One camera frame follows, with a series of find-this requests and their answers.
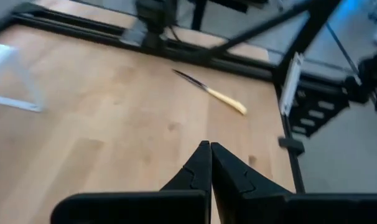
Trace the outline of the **black slotted plate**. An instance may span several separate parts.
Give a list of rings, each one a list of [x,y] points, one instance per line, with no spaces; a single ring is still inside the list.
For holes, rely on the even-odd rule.
[[[347,107],[349,103],[345,98],[299,90],[289,114],[291,130],[309,138]]]

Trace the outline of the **small black table clamp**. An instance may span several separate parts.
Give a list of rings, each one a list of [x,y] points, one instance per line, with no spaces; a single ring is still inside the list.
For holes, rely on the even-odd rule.
[[[305,152],[304,144],[302,141],[294,138],[278,137],[280,147],[286,148],[290,153],[300,156]]]

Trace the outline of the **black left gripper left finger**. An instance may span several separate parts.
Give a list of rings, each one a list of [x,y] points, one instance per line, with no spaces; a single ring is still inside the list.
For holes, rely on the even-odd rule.
[[[162,190],[201,190],[205,193],[205,208],[201,211],[210,224],[212,215],[212,149],[209,141],[201,141],[182,168]]]

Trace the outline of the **silver frame plate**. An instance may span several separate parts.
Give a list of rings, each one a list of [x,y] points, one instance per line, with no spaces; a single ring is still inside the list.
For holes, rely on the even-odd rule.
[[[303,61],[303,54],[299,54],[298,52],[294,54],[290,61],[286,80],[284,82],[282,94],[279,100],[279,109],[283,116],[289,116],[292,105],[294,104],[294,98],[300,80]]]

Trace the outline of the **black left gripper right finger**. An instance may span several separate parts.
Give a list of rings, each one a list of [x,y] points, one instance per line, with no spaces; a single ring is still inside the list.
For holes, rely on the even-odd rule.
[[[288,224],[290,191],[245,164],[217,142],[212,186],[221,224]]]

